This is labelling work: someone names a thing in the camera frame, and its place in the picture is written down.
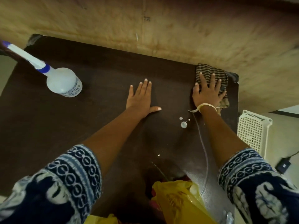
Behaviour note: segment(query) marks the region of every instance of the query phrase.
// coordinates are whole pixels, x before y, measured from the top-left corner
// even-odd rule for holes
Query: purple nozzle tip
[[[2,41],[2,44],[3,44],[5,47],[8,47],[11,43],[8,42],[8,41]]]

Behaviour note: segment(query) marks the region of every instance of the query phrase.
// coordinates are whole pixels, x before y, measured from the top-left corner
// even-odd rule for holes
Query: tabletop
[[[114,213],[123,222],[153,223],[157,220],[146,196],[153,182],[187,174],[203,187],[206,160],[196,121],[209,159],[205,205],[217,221],[224,210],[234,212],[217,184],[203,119],[187,111],[195,109],[195,65],[44,36],[25,50],[54,68],[73,70],[83,90],[73,98],[55,94],[47,88],[46,76],[25,61],[17,64],[0,97],[0,195],[8,196],[17,180],[117,117],[125,110],[129,86],[137,88],[147,78],[152,82],[152,105],[162,111],[150,114],[133,131],[103,180],[103,194],[92,214]],[[231,78],[227,92],[230,107],[221,115],[237,132],[238,84]],[[189,119],[183,129],[181,122]]]

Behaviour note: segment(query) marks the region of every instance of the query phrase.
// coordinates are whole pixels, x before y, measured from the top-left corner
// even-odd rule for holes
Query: hand
[[[135,95],[133,91],[133,86],[131,85],[126,108],[134,110],[137,115],[141,116],[141,118],[146,117],[151,112],[160,111],[160,107],[150,106],[151,93],[152,83],[147,83],[147,79],[144,80],[144,83],[139,83]]]
[[[196,107],[203,103],[208,103],[217,107],[219,102],[225,96],[226,91],[218,96],[220,87],[221,87],[221,79],[218,80],[217,85],[215,86],[215,74],[211,75],[210,87],[207,86],[207,81],[204,78],[204,75],[200,72],[199,74],[200,82],[201,82],[201,92],[199,93],[199,84],[195,83],[193,88],[193,101]]]

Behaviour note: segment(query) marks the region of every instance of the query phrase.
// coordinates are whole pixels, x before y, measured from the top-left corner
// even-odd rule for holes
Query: paisley pattern
[[[76,145],[33,176],[19,180],[0,204],[0,221],[83,223],[101,195],[101,186],[95,155]]]
[[[299,223],[299,191],[252,148],[222,166],[218,183],[246,223]]]

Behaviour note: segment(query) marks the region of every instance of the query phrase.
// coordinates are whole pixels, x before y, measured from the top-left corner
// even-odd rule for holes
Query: white plastic basket
[[[265,158],[268,131],[271,125],[272,119],[243,110],[239,117],[238,137]]]

